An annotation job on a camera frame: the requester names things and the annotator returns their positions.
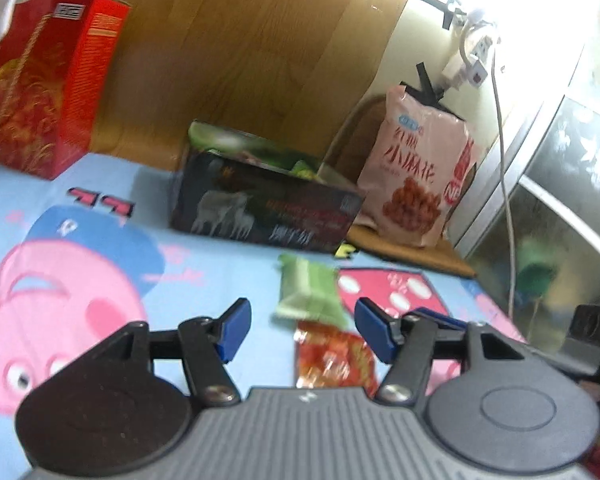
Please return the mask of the orange red snack packet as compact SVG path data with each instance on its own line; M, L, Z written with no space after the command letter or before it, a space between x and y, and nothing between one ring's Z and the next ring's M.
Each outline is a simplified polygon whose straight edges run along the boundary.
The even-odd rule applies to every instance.
M294 343L297 388L361 387L369 396L377 390L375 356L362 337L302 321Z

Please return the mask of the pale green snack packet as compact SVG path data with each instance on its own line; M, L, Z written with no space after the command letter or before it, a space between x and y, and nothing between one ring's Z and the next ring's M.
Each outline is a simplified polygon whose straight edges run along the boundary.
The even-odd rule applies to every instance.
M344 330L349 318L339 296L338 271L333 266L283 254L280 269L278 318L315 322Z

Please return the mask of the pink twist snack bag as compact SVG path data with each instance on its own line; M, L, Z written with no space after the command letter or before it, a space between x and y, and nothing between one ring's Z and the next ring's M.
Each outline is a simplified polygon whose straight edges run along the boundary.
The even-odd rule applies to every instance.
M386 114L358 177L362 214L390 242L431 247L477 162L464 120L419 103L404 86L386 93Z

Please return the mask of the black snack box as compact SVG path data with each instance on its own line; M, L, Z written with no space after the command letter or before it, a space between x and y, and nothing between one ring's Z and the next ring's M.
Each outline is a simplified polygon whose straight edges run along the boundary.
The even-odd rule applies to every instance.
M199 120L172 190L174 230L323 254L336 252L363 203L321 159Z

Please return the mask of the cartoon pig bed sheet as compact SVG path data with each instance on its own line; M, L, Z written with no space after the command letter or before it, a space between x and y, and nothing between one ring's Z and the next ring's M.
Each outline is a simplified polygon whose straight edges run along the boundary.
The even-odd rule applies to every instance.
M120 326L173 330L236 299L252 323L230 374L241 393L297 381L294 321L279 318L280 250L170 229L169 174L88 155L47 181L0 166L0 479L29 468L22 397Z

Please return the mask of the white power adapter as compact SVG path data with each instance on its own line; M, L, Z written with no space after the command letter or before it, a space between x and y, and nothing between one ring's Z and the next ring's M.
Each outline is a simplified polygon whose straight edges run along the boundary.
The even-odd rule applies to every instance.
M489 76L488 61L492 44L493 41L489 36L480 38L466 53L468 65L459 53L455 53L442 70L443 87L458 89L468 82L474 88L479 88Z

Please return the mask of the wooden headboard panel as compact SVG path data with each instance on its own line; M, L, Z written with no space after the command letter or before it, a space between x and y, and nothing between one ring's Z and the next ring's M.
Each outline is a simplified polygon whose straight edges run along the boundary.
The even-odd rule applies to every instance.
M172 169L194 120L322 156L407 0L124 0L91 148Z

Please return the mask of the red gift box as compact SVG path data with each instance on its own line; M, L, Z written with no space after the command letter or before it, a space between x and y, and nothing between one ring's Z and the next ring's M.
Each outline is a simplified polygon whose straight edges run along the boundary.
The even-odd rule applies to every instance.
M24 0L0 42L0 164L53 180L90 148L129 5Z

